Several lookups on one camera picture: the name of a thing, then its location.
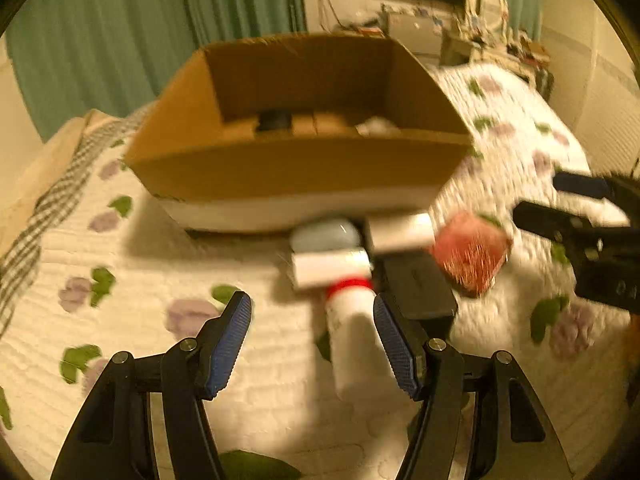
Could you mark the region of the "grey UGREEN charger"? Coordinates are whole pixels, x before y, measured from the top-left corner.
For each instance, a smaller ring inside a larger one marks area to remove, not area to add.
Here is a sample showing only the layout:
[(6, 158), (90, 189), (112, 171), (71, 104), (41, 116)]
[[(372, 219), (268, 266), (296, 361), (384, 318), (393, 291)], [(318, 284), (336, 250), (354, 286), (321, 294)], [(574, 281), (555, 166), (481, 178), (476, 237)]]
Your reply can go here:
[(392, 252), (380, 259), (383, 289), (409, 320), (454, 318), (458, 304), (435, 259), (426, 250)]

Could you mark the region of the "grey checkered bedsheet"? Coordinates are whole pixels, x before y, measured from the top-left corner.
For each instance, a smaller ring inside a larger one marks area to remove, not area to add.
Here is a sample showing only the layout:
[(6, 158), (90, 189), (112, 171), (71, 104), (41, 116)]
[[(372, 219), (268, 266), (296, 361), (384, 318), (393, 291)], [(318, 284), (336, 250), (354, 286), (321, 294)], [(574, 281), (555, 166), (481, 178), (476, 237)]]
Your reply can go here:
[(74, 211), (96, 160), (116, 142), (126, 140), (135, 132), (152, 107), (151, 103), (143, 105), (129, 116), (97, 128), (91, 136), (82, 140), (62, 177), (40, 197), (26, 229), (6, 255), (1, 256), (2, 332), (10, 326), (17, 300), (38, 275), (44, 233), (58, 226)]

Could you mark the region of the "light blue oval case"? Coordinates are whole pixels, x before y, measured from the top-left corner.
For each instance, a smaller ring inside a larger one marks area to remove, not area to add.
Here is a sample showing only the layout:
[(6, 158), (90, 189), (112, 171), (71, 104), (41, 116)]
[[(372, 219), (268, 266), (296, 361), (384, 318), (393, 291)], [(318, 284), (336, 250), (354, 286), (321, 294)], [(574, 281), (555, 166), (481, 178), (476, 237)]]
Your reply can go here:
[(360, 234), (349, 220), (329, 218), (304, 224), (290, 236), (292, 252), (334, 252), (360, 245)]

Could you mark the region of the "silver mini fridge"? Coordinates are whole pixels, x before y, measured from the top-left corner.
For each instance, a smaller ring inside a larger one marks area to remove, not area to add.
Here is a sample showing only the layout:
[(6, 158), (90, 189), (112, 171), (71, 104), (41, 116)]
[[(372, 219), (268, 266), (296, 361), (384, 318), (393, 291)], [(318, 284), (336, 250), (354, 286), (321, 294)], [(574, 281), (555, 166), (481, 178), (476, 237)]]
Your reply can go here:
[(436, 58), (442, 47), (442, 21), (428, 15), (386, 13), (387, 35), (415, 55)]

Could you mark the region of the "white floral quilt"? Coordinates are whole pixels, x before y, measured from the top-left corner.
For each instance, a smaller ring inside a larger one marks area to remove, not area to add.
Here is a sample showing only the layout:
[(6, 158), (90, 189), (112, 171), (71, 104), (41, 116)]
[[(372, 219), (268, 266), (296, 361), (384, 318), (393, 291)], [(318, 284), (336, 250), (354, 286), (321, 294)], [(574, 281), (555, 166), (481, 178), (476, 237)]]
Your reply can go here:
[[(207, 404), (233, 477), (390, 479), (418, 407), (394, 390), (378, 402), (335, 392), (318, 292), (288, 279), (288, 241), (194, 240), (122, 166), (134, 135), (105, 150), (74, 211), (42, 237), (38, 275), (1, 339), (1, 432), (36, 479), (48, 478), (105, 362), (148, 356), (194, 334), (232, 289), (254, 302), (229, 385)], [(529, 335), (538, 302), (569, 295), (574, 276), (556, 247), (514, 233), (494, 286), (460, 298), (454, 346), (510, 351), (559, 435), (570, 470), (585, 477), (627, 416), (625, 311), (590, 304), (584, 346)]]

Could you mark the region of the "white electric screwdriver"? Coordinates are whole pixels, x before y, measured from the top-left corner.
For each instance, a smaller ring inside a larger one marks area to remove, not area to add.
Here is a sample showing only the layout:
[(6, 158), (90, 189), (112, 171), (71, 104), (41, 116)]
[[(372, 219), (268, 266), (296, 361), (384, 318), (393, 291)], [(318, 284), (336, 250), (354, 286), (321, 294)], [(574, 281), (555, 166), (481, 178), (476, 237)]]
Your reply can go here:
[(397, 136), (400, 129), (389, 119), (380, 116), (372, 116), (356, 125), (356, 131), (360, 136)]

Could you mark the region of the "white oval vanity mirror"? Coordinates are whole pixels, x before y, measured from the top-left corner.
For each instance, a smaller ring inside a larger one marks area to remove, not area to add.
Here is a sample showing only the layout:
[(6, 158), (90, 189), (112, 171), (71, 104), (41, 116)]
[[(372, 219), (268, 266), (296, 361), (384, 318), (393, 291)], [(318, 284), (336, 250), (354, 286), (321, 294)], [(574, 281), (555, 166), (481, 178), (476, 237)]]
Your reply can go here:
[(506, 0), (465, 0), (465, 21), (469, 28), (504, 32), (509, 21)]

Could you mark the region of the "beige pillow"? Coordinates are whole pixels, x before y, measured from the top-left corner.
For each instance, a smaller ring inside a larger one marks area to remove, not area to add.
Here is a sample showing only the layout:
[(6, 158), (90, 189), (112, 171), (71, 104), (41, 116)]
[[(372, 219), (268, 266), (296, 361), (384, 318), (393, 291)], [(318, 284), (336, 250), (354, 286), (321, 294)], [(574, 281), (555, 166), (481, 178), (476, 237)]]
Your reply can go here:
[(4, 257), (35, 211), (36, 203), (62, 177), (80, 142), (119, 117), (89, 110), (68, 120), (17, 178), (1, 189), (1, 255)]

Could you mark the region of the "white small box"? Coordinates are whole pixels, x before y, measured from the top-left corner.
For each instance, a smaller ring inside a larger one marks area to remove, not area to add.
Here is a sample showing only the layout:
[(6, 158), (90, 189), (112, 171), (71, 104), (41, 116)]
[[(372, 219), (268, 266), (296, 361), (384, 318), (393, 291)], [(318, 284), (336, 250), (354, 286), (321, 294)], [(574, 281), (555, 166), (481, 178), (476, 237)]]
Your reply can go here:
[(291, 278), (296, 289), (328, 287), (348, 278), (370, 278), (371, 263), (363, 248), (292, 255)]

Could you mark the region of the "white box upper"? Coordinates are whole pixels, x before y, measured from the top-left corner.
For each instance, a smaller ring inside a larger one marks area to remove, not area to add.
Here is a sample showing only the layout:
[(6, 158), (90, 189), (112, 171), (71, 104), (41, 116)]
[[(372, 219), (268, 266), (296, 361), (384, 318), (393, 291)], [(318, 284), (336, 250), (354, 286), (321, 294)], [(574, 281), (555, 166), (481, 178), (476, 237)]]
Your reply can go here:
[(424, 211), (367, 217), (363, 233), (368, 251), (375, 255), (424, 248), (435, 239), (431, 216)]

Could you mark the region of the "black cylindrical device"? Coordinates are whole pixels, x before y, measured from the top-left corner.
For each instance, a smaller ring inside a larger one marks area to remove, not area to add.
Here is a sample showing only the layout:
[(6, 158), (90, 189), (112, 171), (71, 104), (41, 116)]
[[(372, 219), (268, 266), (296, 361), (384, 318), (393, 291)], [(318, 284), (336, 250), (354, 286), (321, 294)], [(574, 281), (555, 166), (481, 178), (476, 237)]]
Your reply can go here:
[(264, 110), (258, 114), (256, 132), (290, 130), (292, 128), (292, 113), (288, 110)]

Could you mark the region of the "brown cardboard box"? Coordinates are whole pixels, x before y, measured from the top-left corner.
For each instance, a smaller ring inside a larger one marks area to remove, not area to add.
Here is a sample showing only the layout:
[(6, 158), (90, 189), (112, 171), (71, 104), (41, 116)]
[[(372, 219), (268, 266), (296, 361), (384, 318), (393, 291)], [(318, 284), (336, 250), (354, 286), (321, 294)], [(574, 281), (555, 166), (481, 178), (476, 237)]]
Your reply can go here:
[[(288, 131), (255, 131), (288, 110)], [(360, 136), (389, 119), (397, 136)], [(472, 136), (431, 74), (386, 37), (311, 34), (215, 42), (171, 79), (126, 165), (191, 231), (265, 233), (320, 217), (424, 209)]]

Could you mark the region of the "white bottle red band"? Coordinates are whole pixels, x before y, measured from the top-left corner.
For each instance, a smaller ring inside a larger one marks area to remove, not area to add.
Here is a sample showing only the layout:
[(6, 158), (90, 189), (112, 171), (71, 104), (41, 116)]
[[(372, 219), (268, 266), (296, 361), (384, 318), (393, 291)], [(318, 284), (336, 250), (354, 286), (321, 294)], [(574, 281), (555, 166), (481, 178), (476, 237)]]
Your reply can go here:
[(326, 326), (337, 396), (370, 401), (396, 388), (374, 325), (375, 292), (367, 278), (345, 278), (326, 292)]

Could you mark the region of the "white dressing table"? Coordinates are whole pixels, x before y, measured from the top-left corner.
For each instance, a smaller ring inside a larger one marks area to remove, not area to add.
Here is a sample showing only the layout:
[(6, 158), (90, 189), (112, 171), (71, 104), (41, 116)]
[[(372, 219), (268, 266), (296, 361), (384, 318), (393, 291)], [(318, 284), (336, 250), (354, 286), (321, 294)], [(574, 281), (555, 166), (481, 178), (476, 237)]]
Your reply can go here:
[(464, 39), (449, 29), (442, 31), (439, 65), (458, 66), (463, 64), (488, 63), (499, 66), (524, 80), (530, 88), (544, 94), (553, 89), (555, 78), (550, 70), (525, 62), (522, 58), (510, 54), (502, 44), (491, 47), (487, 44)]

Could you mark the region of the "green curtain left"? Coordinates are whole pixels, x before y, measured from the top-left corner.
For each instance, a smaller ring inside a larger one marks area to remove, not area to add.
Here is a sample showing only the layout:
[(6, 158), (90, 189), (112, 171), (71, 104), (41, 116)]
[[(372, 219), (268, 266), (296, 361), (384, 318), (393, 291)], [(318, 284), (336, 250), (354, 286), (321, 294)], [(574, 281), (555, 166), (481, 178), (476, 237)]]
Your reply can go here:
[(206, 44), (305, 28), (303, 0), (26, 0), (6, 43), (49, 140), (90, 108), (124, 117), (151, 102)]

